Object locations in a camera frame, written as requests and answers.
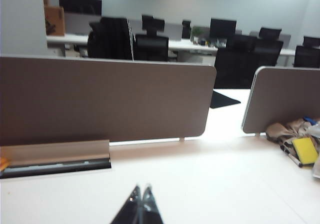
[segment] chair backrest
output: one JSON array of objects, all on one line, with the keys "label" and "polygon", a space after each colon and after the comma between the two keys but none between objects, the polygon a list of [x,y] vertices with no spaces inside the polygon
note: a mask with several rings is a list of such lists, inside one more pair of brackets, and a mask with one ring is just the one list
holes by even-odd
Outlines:
[{"label": "chair backrest", "polygon": [[168,61],[169,38],[165,36],[135,35],[135,60]]},{"label": "chair backrest", "polygon": [[[255,30],[252,30],[252,31],[250,31],[249,36],[258,37],[258,36],[259,36],[259,32],[258,32],[258,31],[255,31]],[[282,48],[288,48],[288,47],[289,47],[289,44],[290,44],[290,40],[291,40],[291,35],[290,35],[290,34],[283,34],[283,33],[281,33],[281,34],[279,35],[278,40],[279,40],[279,41],[283,41],[283,46],[282,46]]]},{"label": "chair backrest", "polygon": [[87,42],[90,58],[133,60],[134,36],[126,18],[102,17],[91,22]]},{"label": "chair backrest", "polygon": [[259,55],[259,66],[275,66],[283,45],[281,40],[257,39],[253,52]]},{"label": "chair backrest", "polygon": [[259,56],[253,52],[219,48],[214,63],[217,70],[214,88],[249,89],[258,63]]},{"label": "chair backrest", "polygon": [[259,31],[259,38],[265,39],[265,40],[278,40],[281,31],[282,29],[271,29],[271,28],[261,27]]},{"label": "chair backrest", "polygon": [[234,50],[242,50],[251,52],[255,49],[257,38],[249,35],[235,34],[233,38],[229,38],[226,42],[226,47]]},{"label": "chair backrest", "polygon": [[296,68],[319,68],[320,49],[297,45],[293,66]]},{"label": "chair backrest", "polygon": [[303,37],[303,44],[304,47],[319,47],[320,46],[320,38],[311,37],[311,36],[304,36]]}]

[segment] office desk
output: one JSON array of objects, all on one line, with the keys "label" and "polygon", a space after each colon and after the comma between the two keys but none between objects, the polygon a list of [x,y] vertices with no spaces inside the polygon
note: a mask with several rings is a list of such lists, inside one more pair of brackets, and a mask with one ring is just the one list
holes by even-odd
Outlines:
[{"label": "office desk", "polygon": [[[88,36],[86,35],[75,35],[75,34],[65,34],[64,36],[46,36],[46,41],[48,44],[76,44],[76,45],[86,45],[88,42]],[[188,39],[182,40],[169,40],[168,44],[169,50],[172,51],[200,51],[207,52],[215,55],[218,51],[216,47],[208,47],[202,45],[195,45]],[[280,52],[281,56],[294,57],[295,50],[282,49]]]},{"label": "office desk", "polygon": [[248,90],[221,93],[242,103],[210,109],[202,136],[112,146],[112,169],[2,179],[1,223],[110,223],[150,183],[166,224],[319,224],[320,182],[241,131]]}]

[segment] computer monitor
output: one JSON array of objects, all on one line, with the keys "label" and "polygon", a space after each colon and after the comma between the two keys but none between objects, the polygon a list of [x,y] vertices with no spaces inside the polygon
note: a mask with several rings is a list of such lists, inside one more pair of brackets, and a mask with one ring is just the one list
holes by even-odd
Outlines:
[{"label": "computer monitor", "polygon": [[210,38],[228,39],[233,37],[236,32],[236,20],[222,20],[211,18]]},{"label": "computer monitor", "polygon": [[317,48],[320,46],[320,38],[304,36],[303,37],[303,46],[309,48]]},{"label": "computer monitor", "polygon": [[261,27],[259,31],[259,38],[276,41],[279,39],[281,31],[282,29],[271,29],[271,28]]},{"label": "computer monitor", "polygon": [[101,16],[102,0],[59,0],[65,12]]},{"label": "computer monitor", "polygon": [[182,20],[182,26],[184,28],[190,28],[191,21],[190,20]]},{"label": "computer monitor", "polygon": [[146,30],[149,36],[156,36],[157,32],[165,30],[165,20],[154,19],[151,15],[142,15],[142,30]]}]

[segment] potted plant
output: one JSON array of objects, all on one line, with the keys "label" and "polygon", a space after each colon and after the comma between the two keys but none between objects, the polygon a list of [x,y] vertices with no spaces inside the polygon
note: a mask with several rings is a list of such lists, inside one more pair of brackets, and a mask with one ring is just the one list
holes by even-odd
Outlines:
[{"label": "potted plant", "polygon": [[200,29],[198,26],[192,27],[192,35],[193,35],[193,41],[195,43],[198,43],[199,41],[199,36],[203,33],[203,31]]}]

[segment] desk divider panel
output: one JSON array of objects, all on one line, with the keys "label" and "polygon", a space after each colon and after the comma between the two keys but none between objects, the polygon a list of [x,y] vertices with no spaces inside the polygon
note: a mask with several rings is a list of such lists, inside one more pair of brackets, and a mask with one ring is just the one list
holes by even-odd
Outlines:
[{"label": "desk divider panel", "polygon": [[[99,22],[102,16],[99,15],[88,15],[79,13],[64,13],[65,21],[65,32],[68,34],[77,35],[89,35],[91,32],[90,22]],[[142,30],[142,20],[138,19],[128,19],[131,25],[132,33],[144,34],[145,30]],[[182,24],[174,24],[165,22],[164,32],[158,32],[159,36],[169,37],[170,40],[179,41],[182,36]]]},{"label": "desk divider panel", "polygon": [[255,72],[242,121],[245,133],[264,133],[274,123],[320,118],[320,69],[262,66]]},{"label": "desk divider panel", "polygon": [[201,135],[212,66],[0,57],[0,145]]}]

